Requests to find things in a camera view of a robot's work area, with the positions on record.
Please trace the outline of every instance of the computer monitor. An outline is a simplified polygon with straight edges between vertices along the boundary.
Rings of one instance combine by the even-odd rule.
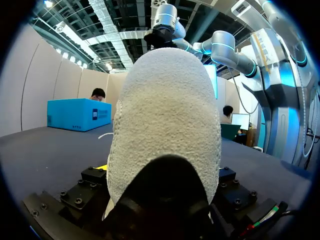
[[[250,121],[250,114],[238,114],[238,113],[232,114],[231,124],[241,125],[240,129],[242,130],[249,130],[249,121]]]

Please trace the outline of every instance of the white cable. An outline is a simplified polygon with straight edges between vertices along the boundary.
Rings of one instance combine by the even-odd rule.
[[[316,104],[316,115],[315,115],[315,130],[314,130],[314,134],[313,134],[313,139],[312,139],[312,144],[310,146],[309,151],[307,152],[307,154],[305,154],[305,143],[306,143],[306,98],[305,98],[305,90],[304,90],[304,86],[302,84],[302,79],[300,76],[300,72],[299,72],[299,66],[298,66],[298,60],[297,60],[297,56],[296,56],[296,47],[298,46],[298,43],[296,44],[296,46],[293,48],[293,53],[294,53],[294,59],[295,59],[295,65],[296,65],[296,70],[298,72],[298,76],[299,76],[299,80],[300,80],[300,85],[301,85],[301,92],[302,92],[302,102],[303,102],[303,137],[302,137],[302,153],[303,156],[305,158],[307,158],[311,152],[311,149],[314,146],[315,143],[315,138],[316,138],[316,133],[317,133],[317,126],[318,126],[318,100],[314,99],[314,104]]]
[[[248,112],[248,111],[247,111],[247,109],[245,108],[245,106],[244,106],[244,104],[243,104],[243,102],[242,102],[242,100],[241,100],[240,93],[239,93],[239,90],[238,90],[238,87],[237,87],[235,78],[234,78],[233,74],[231,73],[230,68],[229,68],[228,66],[226,66],[226,67],[228,68],[228,70],[229,70],[229,72],[230,72],[230,75],[231,75],[231,77],[232,77],[232,79],[233,79],[233,82],[234,82],[234,85],[235,85],[235,89],[236,89],[236,92],[238,93],[238,96],[239,96],[239,99],[240,99],[240,103],[241,103],[243,109],[244,109],[248,114],[253,114],[253,113],[257,110],[257,108],[258,108],[259,102],[256,104],[253,112]]]
[[[107,133],[102,134],[101,136],[99,136],[98,139],[100,139],[100,138],[102,138],[102,137],[104,137],[106,135],[113,135],[113,134],[114,134],[113,132],[107,132]]]

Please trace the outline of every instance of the black hair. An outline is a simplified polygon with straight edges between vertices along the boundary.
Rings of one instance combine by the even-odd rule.
[[[104,99],[106,98],[106,93],[105,93],[105,91],[103,90],[103,89],[101,89],[101,88],[95,88],[94,90],[93,90],[93,92],[92,92],[92,95],[91,95],[91,97],[93,97],[93,96],[97,96],[97,97],[103,97]]]
[[[234,108],[232,106],[226,105],[223,108],[223,114],[226,116],[229,116],[234,111]]]

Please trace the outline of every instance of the white textured object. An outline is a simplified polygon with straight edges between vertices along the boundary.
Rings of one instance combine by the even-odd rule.
[[[113,202],[151,160],[175,154],[193,165],[210,203],[221,156],[216,105],[207,71],[191,53],[160,48],[140,57],[116,105],[106,175]]]

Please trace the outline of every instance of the ceiling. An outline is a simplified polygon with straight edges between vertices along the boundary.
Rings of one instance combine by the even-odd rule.
[[[100,1],[105,4],[109,16],[115,26],[115,32],[124,32],[122,38],[124,50],[130,61],[134,63],[139,57],[151,49],[142,38],[136,39],[137,31],[146,31],[151,27],[152,1],[158,0],[90,0]],[[80,41],[98,39],[107,32],[101,19],[98,18],[90,5],[89,0],[50,0],[51,7],[47,7],[44,1],[39,1],[33,10],[33,18],[30,24],[33,28],[53,47],[62,53],[74,56],[82,63],[86,63],[89,69],[109,72],[106,63],[113,69],[125,71],[125,63],[118,48],[110,40],[96,41],[89,45],[92,54],[88,54],[82,45],[72,41],[64,34],[55,31],[56,25],[64,21],[66,25],[76,33]],[[248,38],[252,30],[239,19],[236,19],[230,9],[236,0],[167,0],[169,4],[175,5],[180,23],[187,29],[185,39],[191,44],[203,42],[211,38],[214,31],[223,30],[234,35],[236,46],[249,44]],[[259,12],[262,8],[255,0],[247,0]],[[92,55],[100,58],[99,63],[92,63]],[[203,56],[204,64],[212,63],[210,57]],[[230,78],[229,71],[220,65],[217,66],[218,76]]]

